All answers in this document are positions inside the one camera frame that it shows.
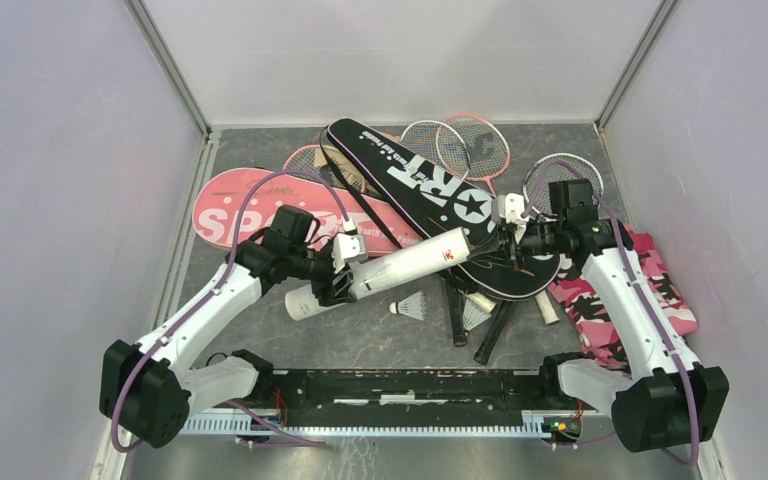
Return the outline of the white shuttlecock tube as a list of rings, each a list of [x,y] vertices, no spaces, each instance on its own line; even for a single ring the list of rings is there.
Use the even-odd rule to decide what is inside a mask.
[[[470,257],[474,246],[461,227],[447,231],[393,253],[349,266],[354,271],[353,292],[357,301],[410,283],[426,275],[458,266]],[[290,317],[304,320],[344,305],[321,307],[312,284],[290,291],[284,305]]]

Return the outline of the shuttlecock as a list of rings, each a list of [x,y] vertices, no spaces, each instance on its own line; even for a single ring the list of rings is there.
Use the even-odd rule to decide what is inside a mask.
[[[425,321],[427,318],[425,293],[418,291],[403,300],[392,302],[389,305],[389,311],[393,315],[402,315],[415,320]]]
[[[462,323],[464,329],[469,332],[481,325],[491,317],[491,311],[485,310],[479,303],[467,299],[463,307]]]

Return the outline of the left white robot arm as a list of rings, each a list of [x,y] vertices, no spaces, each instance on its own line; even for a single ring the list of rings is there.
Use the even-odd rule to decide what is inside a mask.
[[[161,448],[194,415],[231,400],[250,407],[266,405],[273,379],[243,356],[233,354],[202,368],[193,365],[202,351],[246,308],[288,278],[329,283],[360,240],[350,218],[342,232],[315,251],[309,232],[317,225],[309,212],[278,208],[272,223],[234,245],[208,283],[161,326],[134,343],[113,342],[105,351],[99,411],[107,417],[111,442],[120,453],[119,429],[138,443]]]

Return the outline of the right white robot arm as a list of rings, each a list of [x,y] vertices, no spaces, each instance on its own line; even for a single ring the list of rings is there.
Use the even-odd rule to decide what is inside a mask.
[[[710,440],[729,392],[724,371],[706,367],[675,331],[644,276],[625,228],[584,179],[552,182],[557,220],[540,222],[522,194],[493,204],[502,243],[517,266],[528,256],[562,254],[601,299],[620,338],[629,371],[593,359],[552,361],[537,382],[540,400],[562,408],[574,398],[612,421],[630,452],[688,446],[697,455]]]

